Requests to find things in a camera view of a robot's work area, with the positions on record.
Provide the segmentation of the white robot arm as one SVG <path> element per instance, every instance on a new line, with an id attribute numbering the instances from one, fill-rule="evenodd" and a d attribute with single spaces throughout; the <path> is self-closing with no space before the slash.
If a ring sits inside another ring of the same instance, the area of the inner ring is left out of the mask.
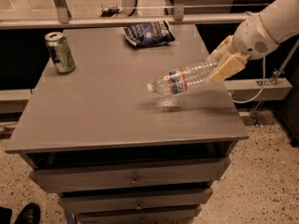
<path id="1" fill-rule="evenodd" d="M 217 66 L 208 75 L 219 84 L 242 71 L 248 60 L 260 60 L 299 34 L 299 0 L 276 0 L 239 24 L 207 57 Z"/>

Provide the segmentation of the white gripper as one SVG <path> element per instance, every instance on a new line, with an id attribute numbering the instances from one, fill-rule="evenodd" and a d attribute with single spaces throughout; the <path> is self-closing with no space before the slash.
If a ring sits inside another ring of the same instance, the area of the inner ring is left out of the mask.
<path id="1" fill-rule="evenodd" d="M 242 71 L 248 59 L 262 59 L 277 48 L 278 42 L 269 34 L 261 15 L 251 13 L 237 27 L 234 36 L 228 35 L 206 58 L 208 62 L 218 62 L 208 78 L 219 84 Z"/>

